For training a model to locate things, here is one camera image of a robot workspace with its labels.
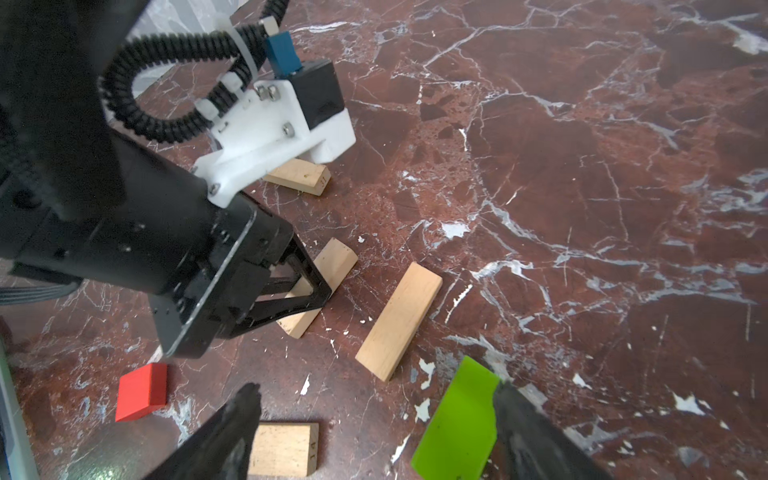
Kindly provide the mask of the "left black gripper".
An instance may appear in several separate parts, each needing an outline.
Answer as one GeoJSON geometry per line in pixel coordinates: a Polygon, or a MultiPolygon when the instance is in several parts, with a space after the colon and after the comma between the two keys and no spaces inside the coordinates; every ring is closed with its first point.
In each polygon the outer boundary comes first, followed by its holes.
{"type": "Polygon", "coordinates": [[[285,221],[243,193],[217,207],[202,179],[125,137],[113,142],[127,197],[96,218],[62,221],[2,173],[1,255],[15,273],[147,294],[163,352],[177,358],[325,305],[331,287],[285,221]]]}

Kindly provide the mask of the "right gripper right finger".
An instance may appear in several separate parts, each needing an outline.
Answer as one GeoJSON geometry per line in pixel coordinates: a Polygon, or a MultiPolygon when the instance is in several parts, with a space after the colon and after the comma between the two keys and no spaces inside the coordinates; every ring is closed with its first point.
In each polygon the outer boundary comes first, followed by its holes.
{"type": "Polygon", "coordinates": [[[497,438],[510,479],[609,479],[611,475],[552,424],[509,381],[493,393],[497,438]]]}

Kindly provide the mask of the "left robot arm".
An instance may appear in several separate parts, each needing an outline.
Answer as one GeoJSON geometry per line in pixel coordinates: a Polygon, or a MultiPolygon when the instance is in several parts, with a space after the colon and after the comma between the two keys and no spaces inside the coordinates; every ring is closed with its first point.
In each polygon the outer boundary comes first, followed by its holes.
{"type": "Polygon", "coordinates": [[[1,5],[1,255],[28,279],[5,305],[65,297],[85,280],[147,294],[161,347],[202,356],[322,308],[330,285],[287,221],[113,130],[98,78],[141,1],[1,5]]]}

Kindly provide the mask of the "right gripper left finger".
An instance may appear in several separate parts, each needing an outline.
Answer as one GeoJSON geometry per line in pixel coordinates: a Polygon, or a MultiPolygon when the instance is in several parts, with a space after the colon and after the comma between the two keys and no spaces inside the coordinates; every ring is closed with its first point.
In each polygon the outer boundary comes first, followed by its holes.
{"type": "Polygon", "coordinates": [[[261,413],[260,386],[245,384],[145,479],[247,478],[261,413]]]}

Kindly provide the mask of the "green block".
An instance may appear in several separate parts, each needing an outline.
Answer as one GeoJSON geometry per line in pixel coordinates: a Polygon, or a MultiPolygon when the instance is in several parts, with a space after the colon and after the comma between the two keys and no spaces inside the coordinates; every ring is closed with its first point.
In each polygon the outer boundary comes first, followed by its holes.
{"type": "Polygon", "coordinates": [[[465,357],[416,448],[422,479],[479,479],[497,440],[493,394],[500,379],[465,357]]]}

